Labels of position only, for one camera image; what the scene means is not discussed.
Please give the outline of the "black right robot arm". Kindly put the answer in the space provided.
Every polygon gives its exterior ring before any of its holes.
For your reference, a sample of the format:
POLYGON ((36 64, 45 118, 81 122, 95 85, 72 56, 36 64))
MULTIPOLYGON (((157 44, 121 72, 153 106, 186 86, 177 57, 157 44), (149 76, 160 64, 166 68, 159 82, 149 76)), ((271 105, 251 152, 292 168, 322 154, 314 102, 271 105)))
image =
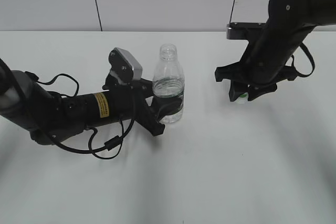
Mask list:
POLYGON ((216 68, 215 80, 230 81, 228 96, 234 102, 244 94, 252 101, 275 92, 281 81, 306 78, 286 63, 301 48, 315 68, 303 41, 316 27, 329 25, 335 25, 335 0, 269 0, 265 23, 227 25, 227 39, 246 40, 248 45, 238 62, 216 68))

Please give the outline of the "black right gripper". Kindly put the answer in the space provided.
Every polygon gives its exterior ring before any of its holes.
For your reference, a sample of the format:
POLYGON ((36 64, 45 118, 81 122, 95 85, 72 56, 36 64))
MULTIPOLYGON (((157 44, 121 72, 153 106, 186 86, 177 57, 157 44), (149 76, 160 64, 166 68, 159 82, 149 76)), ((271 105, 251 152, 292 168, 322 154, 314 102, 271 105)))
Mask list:
POLYGON ((284 66, 270 81, 263 80, 257 82, 248 76, 247 71, 242 67, 240 62, 217 67, 215 70, 216 82, 222 82, 224 79, 230 80, 230 102, 247 97, 248 101, 253 101, 262 95, 275 92, 278 88, 278 82, 284 80, 294 81, 296 77, 297 74, 294 67, 290 66, 284 66))

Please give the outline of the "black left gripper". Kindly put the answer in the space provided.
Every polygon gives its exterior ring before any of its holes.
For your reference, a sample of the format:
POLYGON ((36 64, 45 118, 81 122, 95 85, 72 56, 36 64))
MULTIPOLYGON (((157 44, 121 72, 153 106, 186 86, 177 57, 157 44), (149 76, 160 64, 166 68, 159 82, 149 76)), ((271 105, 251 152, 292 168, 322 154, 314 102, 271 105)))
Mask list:
POLYGON ((151 90, 152 82, 141 79, 122 85, 108 75, 103 89, 109 102, 112 122, 133 119, 153 136, 163 134, 161 122, 177 122, 183 113, 183 97, 157 97, 151 90))

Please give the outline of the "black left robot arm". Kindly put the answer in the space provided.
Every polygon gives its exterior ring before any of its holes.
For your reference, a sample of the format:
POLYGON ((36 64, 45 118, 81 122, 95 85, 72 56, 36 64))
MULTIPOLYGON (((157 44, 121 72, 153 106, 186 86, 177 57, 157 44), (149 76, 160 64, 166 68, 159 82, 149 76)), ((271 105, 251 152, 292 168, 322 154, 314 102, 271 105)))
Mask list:
POLYGON ((44 89, 30 72, 1 63, 1 116, 27 130, 40 145, 63 142, 84 130, 122 120, 139 123, 153 136, 164 132, 161 120, 182 106, 180 95, 159 98, 142 78, 136 60, 110 56, 102 92, 72 96, 44 89))

